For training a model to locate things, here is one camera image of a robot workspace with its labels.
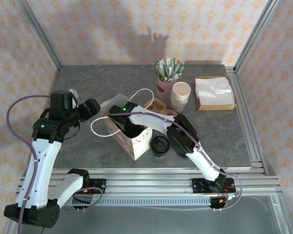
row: stacked paper cups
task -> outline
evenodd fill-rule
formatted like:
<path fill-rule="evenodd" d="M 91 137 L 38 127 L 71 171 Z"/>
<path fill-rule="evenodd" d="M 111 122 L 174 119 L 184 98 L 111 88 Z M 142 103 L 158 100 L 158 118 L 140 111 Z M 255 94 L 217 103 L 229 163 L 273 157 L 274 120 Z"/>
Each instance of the stacked paper cups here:
<path fill-rule="evenodd" d="M 175 112 L 182 112 L 188 102 L 191 92 L 191 87 L 187 83 L 175 83 L 171 92 L 171 108 Z"/>

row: gray stone surface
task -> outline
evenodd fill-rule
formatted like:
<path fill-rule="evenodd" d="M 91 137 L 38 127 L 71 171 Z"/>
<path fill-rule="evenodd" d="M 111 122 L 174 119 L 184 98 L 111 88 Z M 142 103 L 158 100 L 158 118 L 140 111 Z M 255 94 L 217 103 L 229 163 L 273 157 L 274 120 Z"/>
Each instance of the gray stone surface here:
<path fill-rule="evenodd" d="M 131 97 L 142 88 L 151 89 L 156 96 L 155 67 L 152 65 L 96 65 L 64 66 L 56 90 L 74 88 L 79 103 L 95 98 L 99 103 L 118 93 Z M 198 136 L 210 158 L 220 167 L 250 167 L 250 159 L 236 110 L 198 111 L 194 91 L 197 76 L 225 76 L 222 65 L 186 65 L 179 81 L 191 88 L 184 114 L 197 130 Z M 132 101 L 143 106 L 151 99 L 148 91 L 137 94 Z M 189 159 L 178 156 L 172 149 L 163 157 L 155 158 L 151 149 L 137 161 L 124 151 L 113 137 L 95 136 L 90 130 L 91 120 L 81 125 L 78 135 L 63 143 L 55 161 L 55 168 L 195 168 Z M 93 125 L 100 134 L 108 134 L 104 122 Z"/>

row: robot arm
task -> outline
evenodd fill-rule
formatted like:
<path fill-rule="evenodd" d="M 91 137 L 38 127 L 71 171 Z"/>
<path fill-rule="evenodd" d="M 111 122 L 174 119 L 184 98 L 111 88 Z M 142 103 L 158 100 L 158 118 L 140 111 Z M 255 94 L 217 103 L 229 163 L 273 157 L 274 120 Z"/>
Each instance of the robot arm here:
<path fill-rule="evenodd" d="M 5 207 L 4 216 L 7 218 L 16 222 L 19 220 L 24 196 L 34 173 L 34 163 L 38 164 L 37 177 L 24 208 L 22 220 L 24 224 L 52 228 L 57 222 L 63 204 L 77 190 L 90 187 L 88 171 L 72 169 L 56 188 L 48 191 L 54 161 L 65 134 L 69 132 L 70 127 L 79 126 L 100 110 L 99 104 L 94 99 L 89 99 L 76 108 L 73 108 L 73 100 L 77 103 L 71 92 L 54 92 L 51 95 L 49 117 L 41 117 L 34 124 L 33 147 L 37 153 L 38 161 L 35 162 L 34 157 L 31 156 L 19 196 L 14 204 Z M 172 149 L 193 161 L 201 170 L 212 191 L 219 192 L 223 187 L 225 176 L 219 173 L 222 169 L 219 169 L 203 150 L 196 135 L 196 130 L 184 115 L 179 114 L 172 117 L 155 114 L 132 102 L 128 102 L 124 108 L 113 106 L 109 115 L 119 123 L 119 126 L 123 126 L 131 134 L 139 135 L 144 129 L 142 126 L 146 126 L 167 135 Z M 191 137 L 176 125 L 184 128 Z"/>
<path fill-rule="evenodd" d="M 223 170 L 204 151 L 196 135 L 196 130 L 184 115 L 178 114 L 176 117 L 165 116 L 146 110 L 135 103 L 128 102 L 123 108 L 114 105 L 109 111 L 109 116 L 119 123 L 119 126 L 124 126 L 124 131 L 130 133 L 130 135 L 137 136 L 140 133 L 139 131 L 143 130 L 138 127 L 140 125 L 165 134 L 172 149 L 182 156 L 189 157 L 201 170 L 210 189 L 214 192 L 221 190 L 225 176 L 219 173 L 219 171 Z M 184 128 L 191 135 L 192 139 L 176 125 Z"/>
<path fill-rule="evenodd" d="M 21 206 L 37 163 L 36 179 L 26 200 L 22 222 L 25 224 L 51 228 L 56 223 L 63 204 L 79 189 L 90 187 L 89 173 L 72 169 L 67 177 L 52 191 L 48 191 L 55 158 L 70 127 L 77 127 L 100 110 L 94 99 L 89 99 L 73 108 L 74 95 L 68 91 L 51 94 L 49 117 L 41 116 L 33 126 L 32 145 L 37 154 L 28 165 L 25 181 L 14 204 L 5 207 L 4 216 L 18 222 Z"/>
<path fill-rule="evenodd" d="M 141 106 L 137 106 L 132 109 L 131 112 L 145 112 L 145 113 L 153 113 L 151 111 L 145 110 Z M 173 122 L 177 122 L 180 125 L 184 125 L 185 127 L 188 126 L 188 128 L 193 127 L 190 125 L 190 123 L 187 121 L 187 119 L 183 115 L 178 116 L 165 116 L 161 114 L 156 114 L 164 119 L 168 119 Z M 200 148 L 197 148 L 195 146 L 192 146 L 193 142 L 190 142 L 189 148 L 187 149 L 186 142 L 183 142 L 184 145 L 181 144 L 181 142 L 178 141 L 178 137 L 181 136 L 181 133 L 176 129 L 176 127 L 171 123 L 164 121 L 156 116 L 150 116 L 150 115 L 131 115 L 129 117 L 130 121 L 136 125 L 143 125 L 149 128 L 152 128 L 154 130 L 157 130 L 163 134 L 165 134 L 168 137 L 168 140 L 170 142 L 170 145 L 173 150 L 180 153 L 181 155 L 186 155 L 188 158 L 192 160 L 192 162 L 201 170 L 203 176 L 207 180 L 215 181 L 218 176 L 219 172 L 217 172 L 214 167 L 220 169 L 206 154 L 202 146 Z M 193 137 L 197 138 L 196 132 L 194 132 Z M 203 157 L 203 154 L 208 158 L 208 160 L 213 164 L 213 166 L 210 166 L 210 163 Z"/>

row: glass panel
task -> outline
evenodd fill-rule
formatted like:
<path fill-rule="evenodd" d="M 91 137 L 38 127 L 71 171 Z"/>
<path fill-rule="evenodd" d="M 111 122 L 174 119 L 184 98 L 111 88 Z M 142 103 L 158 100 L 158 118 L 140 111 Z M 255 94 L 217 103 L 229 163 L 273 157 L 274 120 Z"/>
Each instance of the glass panel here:
<path fill-rule="evenodd" d="M 24 234 L 41 228 L 23 226 Z M 45 234 L 280 234 L 269 196 L 245 196 L 231 209 L 95 207 L 85 213 L 61 211 L 57 224 Z"/>

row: patterned wallpaper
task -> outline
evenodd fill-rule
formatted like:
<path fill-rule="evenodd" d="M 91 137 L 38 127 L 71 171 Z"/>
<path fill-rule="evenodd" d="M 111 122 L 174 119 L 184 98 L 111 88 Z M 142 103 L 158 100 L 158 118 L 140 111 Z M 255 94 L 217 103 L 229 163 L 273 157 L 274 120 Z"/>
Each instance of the patterned wallpaper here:
<path fill-rule="evenodd" d="M 239 74 L 269 170 L 293 218 L 293 0 L 276 13 Z"/>
<path fill-rule="evenodd" d="M 29 0 L 64 65 L 234 66 L 268 0 Z"/>
<path fill-rule="evenodd" d="M 10 134 L 5 114 L 15 100 L 33 94 L 49 94 L 56 69 L 15 0 L 0 0 L 0 234 L 6 218 L 3 210 L 14 202 L 29 149 Z M 31 139 L 32 124 L 47 100 L 33 98 L 15 106 L 12 127 Z"/>

